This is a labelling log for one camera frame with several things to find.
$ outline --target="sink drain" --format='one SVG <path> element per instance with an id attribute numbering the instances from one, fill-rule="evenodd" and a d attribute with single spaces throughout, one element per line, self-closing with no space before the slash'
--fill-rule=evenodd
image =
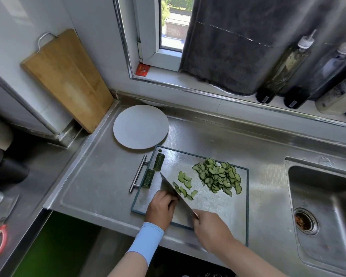
<path id="1" fill-rule="evenodd" d="M 317 219 L 304 208 L 296 208 L 294 211 L 297 227 L 307 235 L 315 235 L 318 233 L 319 225 Z"/>

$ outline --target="window frame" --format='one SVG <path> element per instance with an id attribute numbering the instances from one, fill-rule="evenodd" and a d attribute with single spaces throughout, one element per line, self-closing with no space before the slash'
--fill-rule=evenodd
<path id="1" fill-rule="evenodd" d="M 143 64 L 178 71 L 182 52 L 160 48 L 159 0 L 135 0 Z"/>

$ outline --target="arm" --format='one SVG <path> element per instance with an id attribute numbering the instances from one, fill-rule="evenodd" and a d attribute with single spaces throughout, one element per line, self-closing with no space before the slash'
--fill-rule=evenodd
<path id="1" fill-rule="evenodd" d="M 167 191 L 158 191 L 146 212 L 145 223 L 132 246 L 108 277 L 144 277 L 164 231 L 168 228 L 177 198 Z"/>
<path id="2" fill-rule="evenodd" d="M 228 226 L 215 213 L 195 210 L 193 218 L 198 241 L 209 253 L 216 255 L 239 277 L 285 277 L 248 247 L 237 241 Z"/>

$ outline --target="kitchen sink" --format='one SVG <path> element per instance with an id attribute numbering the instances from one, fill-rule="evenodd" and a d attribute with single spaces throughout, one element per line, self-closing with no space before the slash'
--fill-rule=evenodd
<path id="1" fill-rule="evenodd" d="M 286 160 L 300 259 L 346 275 L 346 175 Z"/>

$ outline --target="white wall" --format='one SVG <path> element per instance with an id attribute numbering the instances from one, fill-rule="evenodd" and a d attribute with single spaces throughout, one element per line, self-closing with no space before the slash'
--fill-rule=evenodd
<path id="1" fill-rule="evenodd" d="M 0 87 L 0 117 L 5 121 L 30 130 L 51 134 L 51 132 L 24 108 L 9 93 Z"/>
<path id="2" fill-rule="evenodd" d="M 59 34 L 67 28 L 73 28 L 73 24 L 62 0 L 0 0 L 0 77 L 47 121 L 55 134 L 69 124 L 71 116 L 19 63 L 36 51 L 41 34 Z"/>
<path id="3" fill-rule="evenodd" d="M 119 0 L 133 70 L 138 64 L 132 0 Z M 346 144 L 346 128 L 131 80 L 112 0 L 64 0 L 74 27 L 110 88 Z"/>

